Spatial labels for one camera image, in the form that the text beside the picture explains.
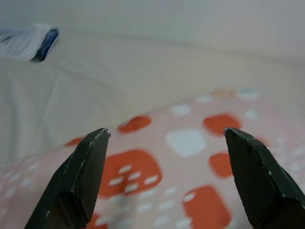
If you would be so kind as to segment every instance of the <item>patterned cloth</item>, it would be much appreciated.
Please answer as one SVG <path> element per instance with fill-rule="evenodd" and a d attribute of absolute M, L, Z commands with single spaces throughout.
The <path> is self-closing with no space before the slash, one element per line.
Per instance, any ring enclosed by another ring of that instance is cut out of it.
<path fill-rule="evenodd" d="M 112 131 L 88 229 L 252 228 L 234 185 L 223 136 L 229 126 L 260 139 L 305 191 L 305 125 L 282 117 L 256 91 L 225 89 Z M 81 139 L 0 172 L 2 228 L 24 227 Z"/>

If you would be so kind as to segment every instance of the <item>pink fabric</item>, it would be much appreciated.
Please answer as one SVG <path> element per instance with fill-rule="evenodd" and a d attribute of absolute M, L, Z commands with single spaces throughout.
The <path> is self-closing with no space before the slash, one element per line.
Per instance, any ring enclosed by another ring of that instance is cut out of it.
<path fill-rule="evenodd" d="M 261 139 L 305 191 L 305 126 L 251 90 L 220 91 L 136 117 L 112 131 L 90 229 L 251 228 L 222 126 Z M 0 224 L 23 228 L 80 139 L 0 171 Z"/>

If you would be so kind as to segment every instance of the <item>polka dot cloth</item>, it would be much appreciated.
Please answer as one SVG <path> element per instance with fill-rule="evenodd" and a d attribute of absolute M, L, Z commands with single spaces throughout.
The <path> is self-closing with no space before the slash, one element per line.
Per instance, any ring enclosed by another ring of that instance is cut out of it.
<path fill-rule="evenodd" d="M 87 228 L 251 229 L 223 129 L 241 128 L 260 139 L 305 191 L 305 125 L 280 114 L 257 91 L 225 88 L 123 123 L 112 130 Z M 2 228 L 24 227 L 81 139 L 0 171 Z"/>

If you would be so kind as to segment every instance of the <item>white sheet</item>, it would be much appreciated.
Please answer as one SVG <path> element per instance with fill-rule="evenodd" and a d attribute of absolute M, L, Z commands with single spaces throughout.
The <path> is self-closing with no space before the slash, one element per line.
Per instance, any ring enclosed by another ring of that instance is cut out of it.
<path fill-rule="evenodd" d="M 221 86 L 255 86 L 305 117 L 304 74 L 276 60 L 61 31 L 44 63 L 0 60 L 0 164 Z"/>

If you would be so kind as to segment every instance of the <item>blue package edge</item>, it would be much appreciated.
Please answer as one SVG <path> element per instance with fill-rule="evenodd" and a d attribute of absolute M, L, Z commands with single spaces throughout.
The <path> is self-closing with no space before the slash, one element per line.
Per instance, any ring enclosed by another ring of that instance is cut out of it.
<path fill-rule="evenodd" d="M 59 36 L 59 31 L 57 28 L 51 29 L 47 32 L 40 48 L 37 50 L 36 55 L 31 59 L 33 62 L 42 62 L 46 59 L 49 51 L 53 47 L 54 43 L 57 41 Z"/>

